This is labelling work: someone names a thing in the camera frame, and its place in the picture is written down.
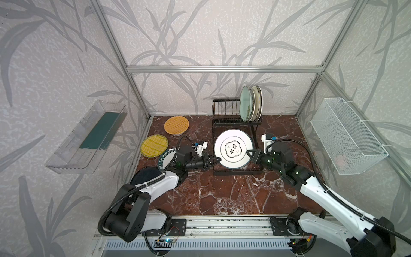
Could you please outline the white plate cloud emblem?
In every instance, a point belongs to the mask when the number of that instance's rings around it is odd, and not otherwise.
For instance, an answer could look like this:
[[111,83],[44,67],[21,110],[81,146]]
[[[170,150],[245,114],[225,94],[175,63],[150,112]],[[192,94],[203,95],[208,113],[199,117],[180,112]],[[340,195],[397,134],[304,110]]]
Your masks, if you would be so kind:
[[214,143],[214,153],[220,164],[228,169],[240,169],[248,165],[248,150],[254,148],[248,134],[242,130],[230,129],[221,133]]

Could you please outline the black wire dish rack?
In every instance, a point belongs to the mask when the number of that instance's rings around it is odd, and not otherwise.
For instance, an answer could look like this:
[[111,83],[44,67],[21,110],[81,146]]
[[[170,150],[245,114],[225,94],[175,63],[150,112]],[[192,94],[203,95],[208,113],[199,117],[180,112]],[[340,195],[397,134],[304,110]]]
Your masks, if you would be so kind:
[[[213,149],[217,137],[224,131],[230,129],[244,131],[250,136],[254,145],[253,149],[259,147],[256,129],[262,124],[262,118],[256,122],[243,122],[240,117],[240,99],[213,99],[212,111]],[[213,174],[215,176],[258,175],[262,172],[263,167],[253,163],[248,163],[248,165],[240,169],[228,169],[220,163],[213,167]]]

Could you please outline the cream plate with plum blossoms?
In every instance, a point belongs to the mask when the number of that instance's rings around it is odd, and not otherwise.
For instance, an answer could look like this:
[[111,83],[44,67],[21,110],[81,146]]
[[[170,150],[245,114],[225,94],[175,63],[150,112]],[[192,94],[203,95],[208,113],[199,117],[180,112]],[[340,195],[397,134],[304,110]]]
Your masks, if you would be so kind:
[[262,96],[262,91],[260,86],[256,86],[256,89],[258,91],[258,100],[259,100],[259,107],[258,107],[258,116],[257,116],[257,121],[259,121],[259,119],[262,116],[262,109],[263,109],[263,96]]

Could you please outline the light green flower plate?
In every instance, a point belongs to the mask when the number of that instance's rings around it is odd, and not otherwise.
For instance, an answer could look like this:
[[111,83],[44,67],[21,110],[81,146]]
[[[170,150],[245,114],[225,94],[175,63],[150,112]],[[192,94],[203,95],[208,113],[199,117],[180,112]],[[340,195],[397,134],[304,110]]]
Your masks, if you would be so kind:
[[243,122],[248,122],[250,115],[251,96],[249,90],[247,86],[244,86],[240,96],[240,117]]

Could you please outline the sunburst plate teal rim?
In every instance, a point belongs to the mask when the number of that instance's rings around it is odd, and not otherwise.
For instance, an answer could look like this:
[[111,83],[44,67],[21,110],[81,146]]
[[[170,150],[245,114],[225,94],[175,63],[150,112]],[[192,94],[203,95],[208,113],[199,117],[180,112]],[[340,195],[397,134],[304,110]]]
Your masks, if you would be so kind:
[[258,91],[257,91],[257,89],[256,89],[256,86],[253,86],[253,87],[252,87],[252,90],[254,91],[255,100],[256,100],[255,112],[254,112],[254,116],[253,116],[254,119],[253,119],[253,121],[252,121],[252,122],[255,122],[256,119],[257,119],[257,116],[258,116],[259,100],[258,100]]

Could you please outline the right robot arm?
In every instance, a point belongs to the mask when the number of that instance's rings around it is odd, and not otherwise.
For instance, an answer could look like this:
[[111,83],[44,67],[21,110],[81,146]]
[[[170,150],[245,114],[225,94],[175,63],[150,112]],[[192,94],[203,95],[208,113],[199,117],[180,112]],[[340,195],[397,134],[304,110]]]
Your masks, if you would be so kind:
[[250,149],[246,154],[252,162],[277,171],[284,182],[316,202],[341,224],[338,226],[300,209],[290,217],[304,232],[326,239],[353,257],[391,257],[397,249],[397,238],[410,244],[411,240],[396,232],[387,218],[371,216],[326,186],[316,168],[309,170],[297,165],[287,142],[289,139],[271,139],[265,150]]

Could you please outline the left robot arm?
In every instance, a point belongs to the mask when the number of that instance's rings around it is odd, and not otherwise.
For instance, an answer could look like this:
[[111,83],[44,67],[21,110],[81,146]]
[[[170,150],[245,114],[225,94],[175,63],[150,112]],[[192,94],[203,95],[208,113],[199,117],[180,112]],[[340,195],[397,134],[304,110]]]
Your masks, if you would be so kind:
[[221,158],[208,154],[206,141],[182,146],[181,136],[174,154],[163,167],[141,169],[132,183],[124,184],[108,209],[98,221],[97,231],[107,237],[117,236],[129,243],[138,235],[150,231],[165,235],[172,229],[171,214],[159,209],[151,210],[150,204],[170,190],[182,185],[192,170],[206,171],[221,162]]

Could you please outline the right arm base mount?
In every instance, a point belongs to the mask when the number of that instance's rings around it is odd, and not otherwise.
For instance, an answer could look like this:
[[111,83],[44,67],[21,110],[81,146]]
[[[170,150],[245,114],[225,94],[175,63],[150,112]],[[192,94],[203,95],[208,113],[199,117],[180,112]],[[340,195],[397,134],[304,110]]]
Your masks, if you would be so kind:
[[274,236],[304,236],[305,232],[299,225],[300,216],[307,213],[306,209],[297,208],[287,217],[271,216],[269,222]]

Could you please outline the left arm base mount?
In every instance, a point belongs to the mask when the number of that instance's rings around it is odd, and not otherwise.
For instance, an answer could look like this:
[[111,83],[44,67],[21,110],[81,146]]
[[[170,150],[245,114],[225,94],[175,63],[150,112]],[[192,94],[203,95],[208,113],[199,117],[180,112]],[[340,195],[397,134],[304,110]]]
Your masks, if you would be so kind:
[[159,237],[159,236],[171,236],[171,237],[181,237],[185,236],[187,229],[187,219],[185,218],[172,218],[166,221],[166,224],[159,230],[148,230],[145,234],[148,237]]

